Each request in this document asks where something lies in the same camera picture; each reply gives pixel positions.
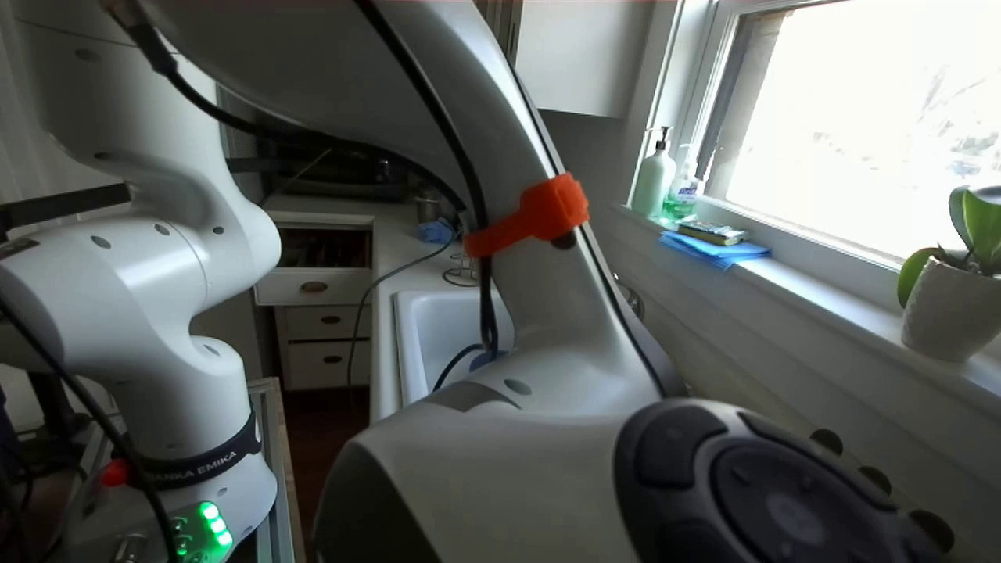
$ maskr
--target plant pot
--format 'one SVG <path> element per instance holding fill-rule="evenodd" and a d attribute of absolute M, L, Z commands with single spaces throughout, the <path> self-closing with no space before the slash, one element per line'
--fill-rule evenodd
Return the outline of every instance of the plant pot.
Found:
<path fill-rule="evenodd" d="M 910 350 L 963 363 L 1001 332 L 1001 278 L 929 260 L 904 310 L 901 338 Z"/>

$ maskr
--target sink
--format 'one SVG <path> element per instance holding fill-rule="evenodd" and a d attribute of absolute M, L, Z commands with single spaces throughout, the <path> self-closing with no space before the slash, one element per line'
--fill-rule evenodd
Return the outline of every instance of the sink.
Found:
<path fill-rule="evenodd" d="M 501 350 L 513 347 L 510 316 L 494 294 Z M 397 372 L 404 403 L 432 394 L 444 366 L 479 344 L 479 291 L 397 291 L 394 294 L 394 338 L 397 338 Z M 460 382 L 472 372 L 479 350 L 466 353 L 447 375 L 444 385 Z"/>

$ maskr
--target white cabinet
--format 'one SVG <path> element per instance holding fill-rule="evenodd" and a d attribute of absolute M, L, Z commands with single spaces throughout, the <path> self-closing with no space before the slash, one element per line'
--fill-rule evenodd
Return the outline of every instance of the white cabinet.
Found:
<path fill-rule="evenodd" d="M 635 88 L 651 3 L 522 0 L 516 72 L 538 109 L 622 116 Z"/>
<path fill-rule="evenodd" d="M 275 316 L 288 391 L 369 385 L 369 307 L 285 307 Z"/>
<path fill-rule="evenodd" d="M 369 385 L 372 282 L 369 228 L 278 222 L 282 263 L 253 288 L 275 307 L 275 347 L 285 391 Z"/>

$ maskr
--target window glass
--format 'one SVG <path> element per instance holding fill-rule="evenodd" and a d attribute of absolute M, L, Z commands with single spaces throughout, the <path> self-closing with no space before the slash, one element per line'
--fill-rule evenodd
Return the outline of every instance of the window glass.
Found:
<path fill-rule="evenodd" d="M 957 185 L 1001 181 L 1001 3 L 845 0 L 738 19 L 707 191 L 885 256 L 954 244 Z"/>

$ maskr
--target orange connector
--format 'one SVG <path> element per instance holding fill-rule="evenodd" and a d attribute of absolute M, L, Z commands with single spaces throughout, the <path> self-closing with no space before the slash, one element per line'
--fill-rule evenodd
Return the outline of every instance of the orange connector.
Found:
<path fill-rule="evenodd" d="M 469 256 L 491 256 L 522 238 L 557 241 L 572 228 L 588 222 L 588 197 L 585 188 L 566 172 L 551 181 L 529 188 L 519 200 L 519 210 L 507 219 L 466 235 Z"/>

